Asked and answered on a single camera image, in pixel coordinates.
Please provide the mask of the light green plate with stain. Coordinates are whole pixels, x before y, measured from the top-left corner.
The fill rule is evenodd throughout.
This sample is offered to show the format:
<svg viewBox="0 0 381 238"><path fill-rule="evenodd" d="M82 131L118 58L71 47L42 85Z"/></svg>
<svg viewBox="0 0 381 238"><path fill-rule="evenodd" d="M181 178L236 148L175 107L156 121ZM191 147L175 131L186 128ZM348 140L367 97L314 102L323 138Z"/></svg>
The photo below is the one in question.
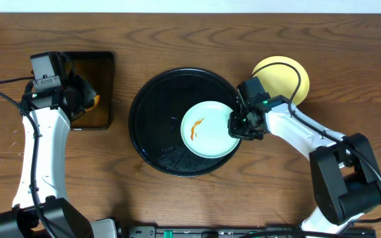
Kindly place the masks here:
<svg viewBox="0 0 381 238"><path fill-rule="evenodd" d="M217 159L231 153L240 140L229 135L228 120L233 110L217 101L192 106L181 121L181 137L195 155Z"/></svg>

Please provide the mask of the yellow plate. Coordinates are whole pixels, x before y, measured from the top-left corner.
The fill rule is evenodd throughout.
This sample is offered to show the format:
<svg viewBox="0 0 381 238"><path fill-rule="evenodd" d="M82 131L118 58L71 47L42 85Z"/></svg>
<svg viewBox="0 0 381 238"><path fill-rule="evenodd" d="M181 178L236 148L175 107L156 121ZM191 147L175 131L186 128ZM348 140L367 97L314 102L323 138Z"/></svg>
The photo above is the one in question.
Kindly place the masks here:
<svg viewBox="0 0 381 238"><path fill-rule="evenodd" d="M290 99L296 86L298 84L297 73L289 66L276 64L268 66L256 73L256 71L270 63L286 63L293 66L301 76L301 84L293 98L292 103L298 106L307 97L310 90L310 80L304 67L296 60L286 56L271 56L261 60L254 68L252 74L258 77L264 90L270 94L271 97L283 95Z"/></svg>

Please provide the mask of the green and yellow scrub sponge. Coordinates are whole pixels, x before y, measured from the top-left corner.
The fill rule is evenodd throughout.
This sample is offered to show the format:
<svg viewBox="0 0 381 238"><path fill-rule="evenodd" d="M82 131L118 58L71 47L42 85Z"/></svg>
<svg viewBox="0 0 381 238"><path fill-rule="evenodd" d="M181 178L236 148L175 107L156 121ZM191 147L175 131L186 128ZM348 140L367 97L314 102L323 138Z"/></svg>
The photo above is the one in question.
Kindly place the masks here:
<svg viewBox="0 0 381 238"><path fill-rule="evenodd" d="M96 95L93 99L91 99L86 105L85 105L85 112L88 112L90 110L93 110L99 103L100 96Z"/></svg>

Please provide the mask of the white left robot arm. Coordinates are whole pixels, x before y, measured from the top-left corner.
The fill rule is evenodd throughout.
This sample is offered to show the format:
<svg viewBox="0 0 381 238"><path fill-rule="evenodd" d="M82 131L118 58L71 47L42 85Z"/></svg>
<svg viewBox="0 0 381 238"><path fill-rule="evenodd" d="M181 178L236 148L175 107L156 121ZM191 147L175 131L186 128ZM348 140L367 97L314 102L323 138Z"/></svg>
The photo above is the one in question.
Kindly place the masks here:
<svg viewBox="0 0 381 238"><path fill-rule="evenodd" d="M69 203L65 186L71 119L98 100L79 75L27 84L17 103L25 134L21 181L11 210L0 213L0 237L117 237L112 218L89 221Z"/></svg>

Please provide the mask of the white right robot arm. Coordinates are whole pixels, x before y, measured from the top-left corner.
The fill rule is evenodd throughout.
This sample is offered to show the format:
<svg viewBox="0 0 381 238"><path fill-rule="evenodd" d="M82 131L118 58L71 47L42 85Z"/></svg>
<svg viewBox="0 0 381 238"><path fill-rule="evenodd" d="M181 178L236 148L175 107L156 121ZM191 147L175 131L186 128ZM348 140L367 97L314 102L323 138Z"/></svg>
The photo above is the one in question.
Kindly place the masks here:
<svg viewBox="0 0 381 238"><path fill-rule="evenodd" d="M291 237L346 237L356 223L381 222L381 172L369 140L322 126L286 97L256 94L236 99L228 130L232 137L277 136L310 162L316 208Z"/></svg>

